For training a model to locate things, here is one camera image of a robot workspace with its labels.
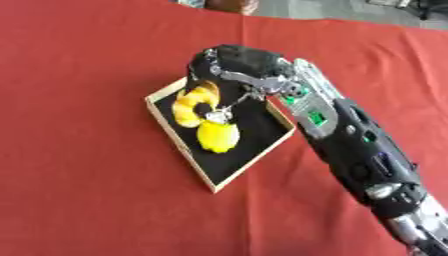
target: screw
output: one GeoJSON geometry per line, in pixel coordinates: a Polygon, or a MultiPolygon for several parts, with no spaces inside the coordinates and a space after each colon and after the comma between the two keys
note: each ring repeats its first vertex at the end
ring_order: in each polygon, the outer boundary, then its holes
{"type": "Polygon", "coordinates": [[[353,135],[356,132],[356,128],[353,125],[347,125],[345,130],[349,135],[353,135]]]}

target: table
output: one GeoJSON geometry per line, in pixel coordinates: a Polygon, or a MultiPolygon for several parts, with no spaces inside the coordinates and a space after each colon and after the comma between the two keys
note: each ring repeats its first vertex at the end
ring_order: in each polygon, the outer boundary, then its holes
{"type": "Polygon", "coordinates": [[[0,1],[0,255],[404,255],[299,134],[212,195],[143,97],[197,51],[316,63],[448,205],[448,34],[166,0],[0,1]]]}

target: yellow ball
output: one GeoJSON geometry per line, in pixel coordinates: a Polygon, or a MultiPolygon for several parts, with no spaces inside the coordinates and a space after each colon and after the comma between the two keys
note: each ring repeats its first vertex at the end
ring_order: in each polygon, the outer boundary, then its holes
{"type": "Polygon", "coordinates": [[[205,150],[225,153],[236,146],[240,131],[236,124],[219,124],[206,120],[199,126],[197,137],[205,150]]]}

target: robotic hand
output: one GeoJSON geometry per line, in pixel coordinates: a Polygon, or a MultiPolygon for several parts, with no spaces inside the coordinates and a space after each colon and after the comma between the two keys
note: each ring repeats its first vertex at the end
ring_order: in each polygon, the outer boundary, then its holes
{"type": "Polygon", "coordinates": [[[413,255],[448,255],[448,214],[423,186],[417,164],[316,66],[221,45],[197,54],[188,65],[187,91],[200,80],[234,81],[247,91],[234,104],[209,113],[212,119],[229,118],[231,107],[247,97],[277,95],[337,180],[395,239],[413,255]]]}

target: wooden frame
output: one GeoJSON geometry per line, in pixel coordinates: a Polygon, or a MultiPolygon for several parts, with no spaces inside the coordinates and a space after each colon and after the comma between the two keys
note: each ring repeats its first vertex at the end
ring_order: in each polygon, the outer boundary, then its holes
{"type": "Polygon", "coordinates": [[[213,193],[217,193],[220,191],[224,186],[229,184],[232,180],[234,180],[236,177],[238,177],[240,174],[242,174],[245,170],[247,170],[250,166],[252,166],[254,163],[256,163],[258,160],[260,160],[264,155],[266,155],[269,151],[273,150],[275,147],[280,145],[283,141],[285,141],[287,138],[291,137],[291,135],[294,133],[296,126],[285,116],[283,113],[270,101],[267,103],[267,110],[269,113],[272,114],[272,116],[275,117],[275,119],[285,126],[288,130],[285,135],[283,135],[280,139],[278,139],[275,143],[273,143],[271,146],[266,148],[263,152],[258,154],[256,157],[252,158],[249,162],[247,162],[243,167],[236,170],[232,175],[227,177],[224,181],[219,183],[218,185],[215,185],[209,177],[206,175],[206,173],[202,170],[202,168],[198,165],[198,163],[194,160],[190,149],[185,144],[185,142],[179,137],[179,135],[174,131],[174,129],[169,125],[168,121],[164,118],[163,114],[160,112],[160,110],[157,108],[155,103],[175,92],[183,88],[186,84],[187,79],[182,78],[162,89],[159,91],[147,96],[145,98],[146,104],[148,106],[149,111],[151,114],[156,118],[157,122],[162,126],[162,128],[165,130],[165,132],[168,134],[168,136],[171,138],[171,140],[174,142],[178,150],[181,152],[181,154],[188,160],[188,162],[193,166],[195,171],[199,174],[199,176],[202,178],[202,180],[207,184],[207,186],[211,189],[213,193]]]}

